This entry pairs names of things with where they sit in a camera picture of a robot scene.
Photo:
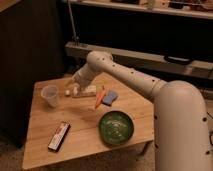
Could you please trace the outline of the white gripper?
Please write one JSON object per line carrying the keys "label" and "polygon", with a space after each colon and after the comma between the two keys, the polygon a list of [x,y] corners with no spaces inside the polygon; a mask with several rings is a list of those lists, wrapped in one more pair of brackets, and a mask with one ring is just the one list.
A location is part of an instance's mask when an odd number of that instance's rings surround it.
{"label": "white gripper", "polygon": [[77,84],[80,89],[87,88],[96,76],[100,74],[99,71],[92,69],[88,64],[74,73],[71,79],[66,83],[67,86]]}

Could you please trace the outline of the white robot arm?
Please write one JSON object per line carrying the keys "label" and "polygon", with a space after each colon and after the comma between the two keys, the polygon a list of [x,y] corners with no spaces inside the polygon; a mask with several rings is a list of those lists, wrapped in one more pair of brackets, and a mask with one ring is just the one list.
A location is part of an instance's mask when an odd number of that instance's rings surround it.
{"label": "white robot arm", "polygon": [[105,72],[154,104],[155,171],[213,171],[205,100],[185,81],[166,82],[91,51],[71,81],[85,88]]}

